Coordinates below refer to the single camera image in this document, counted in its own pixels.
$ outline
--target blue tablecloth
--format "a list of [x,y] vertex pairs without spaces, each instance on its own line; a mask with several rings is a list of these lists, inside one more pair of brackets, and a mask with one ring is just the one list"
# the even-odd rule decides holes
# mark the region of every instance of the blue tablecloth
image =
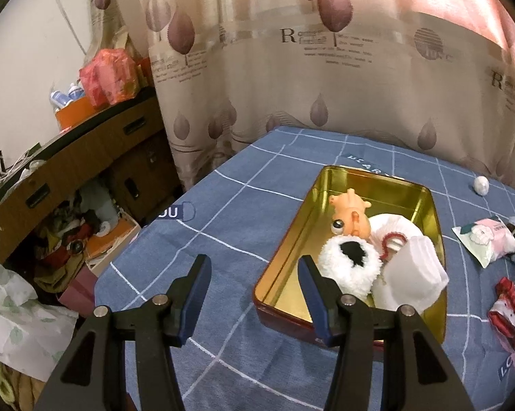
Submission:
[[[302,199],[324,165],[364,165],[415,181],[433,193],[440,217],[447,272],[447,330],[443,344],[477,410],[493,410],[515,385],[487,320],[503,276],[515,266],[499,260],[482,269],[451,228],[498,214],[515,215],[515,190],[491,181],[482,198],[471,171],[433,157],[360,137],[281,127],[228,160],[189,190],[196,216],[187,223],[158,219],[102,274],[96,304],[114,311],[139,306],[187,274],[194,258],[212,260],[212,282],[190,341],[172,349],[188,411],[322,409],[336,354],[263,326],[253,288]],[[134,347],[127,344],[128,391],[139,404]],[[381,401],[382,364],[373,364],[370,409]]]

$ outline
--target orange toy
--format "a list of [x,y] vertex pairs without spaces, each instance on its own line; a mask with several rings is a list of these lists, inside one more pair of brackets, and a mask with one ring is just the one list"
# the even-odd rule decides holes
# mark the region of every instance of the orange toy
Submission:
[[330,204],[335,208],[333,213],[331,231],[333,234],[345,236],[357,236],[361,239],[368,239],[371,234],[370,221],[366,216],[366,209],[371,203],[362,200],[349,188],[347,193],[338,196],[330,196]]

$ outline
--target wooden desk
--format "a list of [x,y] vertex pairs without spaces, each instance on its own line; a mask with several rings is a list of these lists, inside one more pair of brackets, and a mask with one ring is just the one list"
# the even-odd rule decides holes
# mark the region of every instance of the wooden desk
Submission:
[[[46,162],[6,198],[23,169],[0,189],[1,263],[62,201],[104,172],[119,205],[139,221],[180,185],[153,89],[59,135],[32,156],[36,159]],[[152,165],[146,166],[147,160]],[[147,169],[144,177],[142,169]],[[126,194],[127,179],[139,181],[136,199]],[[147,180],[154,182],[144,184]]]

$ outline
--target white wall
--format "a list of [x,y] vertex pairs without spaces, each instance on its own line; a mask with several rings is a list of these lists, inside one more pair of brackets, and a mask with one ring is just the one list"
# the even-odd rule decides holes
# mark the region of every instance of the white wall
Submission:
[[[61,3],[88,48],[89,0]],[[59,133],[50,91],[66,91],[83,61],[55,0],[10,0],[0,13],[0,149],[10,161]]]

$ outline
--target toy eye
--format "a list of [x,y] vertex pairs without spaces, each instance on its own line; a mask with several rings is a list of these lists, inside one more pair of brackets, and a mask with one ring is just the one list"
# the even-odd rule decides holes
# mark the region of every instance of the toy eye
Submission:
[[336,219],[334,222],[331,223],[331,232],[335,235],[340,235],[343,233],[343,227],[345,224],[341,219]]

